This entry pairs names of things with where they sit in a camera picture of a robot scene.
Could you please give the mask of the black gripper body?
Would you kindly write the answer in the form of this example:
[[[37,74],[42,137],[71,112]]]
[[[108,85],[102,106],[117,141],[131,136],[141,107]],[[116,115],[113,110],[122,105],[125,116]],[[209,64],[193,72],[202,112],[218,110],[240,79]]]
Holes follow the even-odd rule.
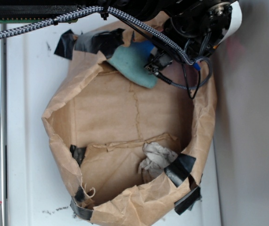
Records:
[[[169,19],[163,33],[194,61],[209,57],[229,30],[233,12],[231,0],[148,0],[144,18],[151,19],[163,11]]]

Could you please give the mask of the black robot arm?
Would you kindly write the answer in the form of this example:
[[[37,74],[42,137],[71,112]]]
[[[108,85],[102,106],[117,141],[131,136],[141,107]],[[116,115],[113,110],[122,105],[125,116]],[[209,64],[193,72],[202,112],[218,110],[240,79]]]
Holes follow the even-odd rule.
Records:
[[[0,39],[99,13],[113,15],[178,62],[197,66],[242,22],[237,0],[0,0],[0,23],[22,23],[0,31]]]

